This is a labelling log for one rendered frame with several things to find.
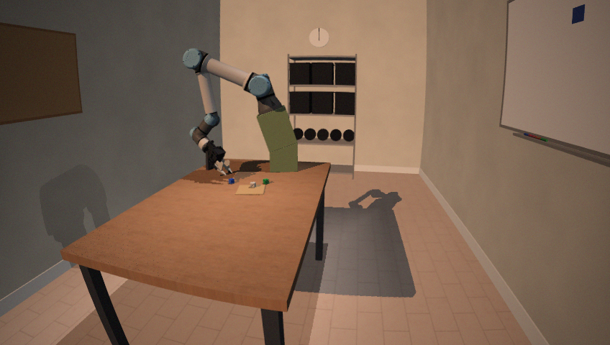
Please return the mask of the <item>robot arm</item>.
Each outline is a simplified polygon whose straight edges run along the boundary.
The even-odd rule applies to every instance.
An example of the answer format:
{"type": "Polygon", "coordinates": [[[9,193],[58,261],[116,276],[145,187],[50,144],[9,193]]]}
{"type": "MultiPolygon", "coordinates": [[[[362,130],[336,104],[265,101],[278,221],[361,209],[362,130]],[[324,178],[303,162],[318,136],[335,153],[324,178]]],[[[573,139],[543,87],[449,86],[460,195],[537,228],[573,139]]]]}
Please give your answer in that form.
{"type": "Polygon", "coordinates": [[[267,73],[260,75],[254,72],[246,73],[243,70],[215,60],[211,58],[210,54],[196,48],[191,48],[184,53],[183,64],[189,69],[194,69],[199,79],[206,116],[199,126],[191,129],[190,136],[201,150],[210,141],[207,134],[220,122],[209,73],[242,86],[244,91],[251,92],[252,95],[256,96],[259,115],[282,107],[281,102],[274,93],[270,77],[267,73]]]}

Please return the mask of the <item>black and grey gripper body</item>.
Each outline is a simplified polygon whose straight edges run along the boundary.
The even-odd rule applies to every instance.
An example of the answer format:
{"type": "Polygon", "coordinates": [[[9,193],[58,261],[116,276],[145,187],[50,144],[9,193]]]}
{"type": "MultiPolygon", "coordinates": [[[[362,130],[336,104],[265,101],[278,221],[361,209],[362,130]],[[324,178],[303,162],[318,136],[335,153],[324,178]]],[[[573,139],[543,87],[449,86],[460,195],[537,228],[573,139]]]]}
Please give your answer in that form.
{"type": "Polygon", "coordinates": [[[207,144],[204,145],[203,147],[203,152],[206,153],[209,152],[209,160],[216,162],[219,161],[221,162],[222,158],[225,156],[225,151],[224,149],[220,146],[220,147],[216,147],[214,145],[214,141],[208,141],[207,144]],[[218,159],[218,160],[217,160],[218,159]]]}

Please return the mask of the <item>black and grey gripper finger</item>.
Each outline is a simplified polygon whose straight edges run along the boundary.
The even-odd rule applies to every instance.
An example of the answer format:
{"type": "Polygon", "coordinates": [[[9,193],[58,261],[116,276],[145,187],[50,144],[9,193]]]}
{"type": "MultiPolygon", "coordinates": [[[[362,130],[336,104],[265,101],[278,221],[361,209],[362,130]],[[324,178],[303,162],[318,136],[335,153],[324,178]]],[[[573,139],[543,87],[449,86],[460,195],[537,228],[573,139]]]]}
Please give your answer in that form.
{"type": "Polygon", "coordinates": [[[227,170],[229,173],[231,173],[231,174],[232,174],[232,171],[231,171],[231,169],[229,168],[230,161],[229,161],[229,160],[226,160],[226,161],[225,161],[225,160],[222,158],[221,162],[223,162],[223,167],[225,168],[225,170],[227,170]]]}
{"type": "Polygon", "coordinates": [[[223,162],[219,162],[219,161],[213,162],[210,160],[209,163],[215,170],[218,170],[220,173],[227,176],[227,174],[222,170],[223,162]]]}

